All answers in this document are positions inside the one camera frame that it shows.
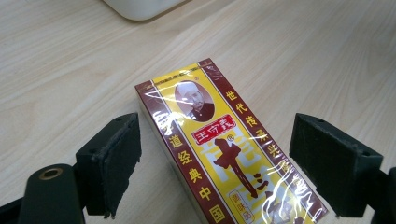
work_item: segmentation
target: plastic wrap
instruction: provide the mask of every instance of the plastic wrap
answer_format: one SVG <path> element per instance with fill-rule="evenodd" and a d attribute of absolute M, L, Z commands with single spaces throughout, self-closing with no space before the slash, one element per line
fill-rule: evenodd
<path fill-rule="evenodd" d="M 316 223 L 327 209 L 210 60 L 135 86 L 209 223 Z"/>

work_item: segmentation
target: wooden table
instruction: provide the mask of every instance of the wooden table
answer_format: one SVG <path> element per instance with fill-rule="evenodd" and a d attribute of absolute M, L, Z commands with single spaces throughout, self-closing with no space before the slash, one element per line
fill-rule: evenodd
<path fill-rule="evenodd" d="M 141 112 L 134 85 L 211 58 L 288 154 L 309 114 L 396 165 L 396 1 L 192 0 L 127 21 L 98 0 L 0 2 L 0 204 L 113 118 Z M 143 155 L 114 221 L 199 223 L 141 114 Z M 320 223 L 369 223 L 335 217 Z"/>

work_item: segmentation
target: red label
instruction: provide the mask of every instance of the red label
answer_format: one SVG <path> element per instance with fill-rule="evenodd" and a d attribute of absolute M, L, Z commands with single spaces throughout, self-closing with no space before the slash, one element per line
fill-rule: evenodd
<path fill-rule="evenodd" d="M 236 123 L 233 120 L 233 117 L 230 115 L 225 115 L 200 128 L 198 131 L 193 132 L 191 135 L 195 139 L 195 142 L 198 145 L 201 145 L 221 135 L 222 133 L 229 131 L 235 126 Z"/>

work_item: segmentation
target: yellow box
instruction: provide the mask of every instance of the yellow box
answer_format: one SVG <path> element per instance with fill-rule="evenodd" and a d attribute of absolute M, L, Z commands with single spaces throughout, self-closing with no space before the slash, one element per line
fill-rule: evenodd
<path fill-rule="evenodd" d="M 135 88 L 209 223 L 316 223 L 327 213 L 210 59 Z"/>

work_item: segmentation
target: red chinese characters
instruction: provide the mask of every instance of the red chinese characters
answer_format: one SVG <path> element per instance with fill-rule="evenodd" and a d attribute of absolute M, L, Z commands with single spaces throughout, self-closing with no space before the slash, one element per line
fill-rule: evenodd
<path fill-rule="evenodd" d="M 207 124 L 198 131 L 193 132 L 191 135 L 195 139 L 195 142 L 198 145 L 201 145 L 221 135 L 222 133 L 231 130 L 235 127 L 235 125 L 236 123 L 233 120 L 233 117 L 230 115 L 225 115 L 211 122 L 210 124 Z"/>

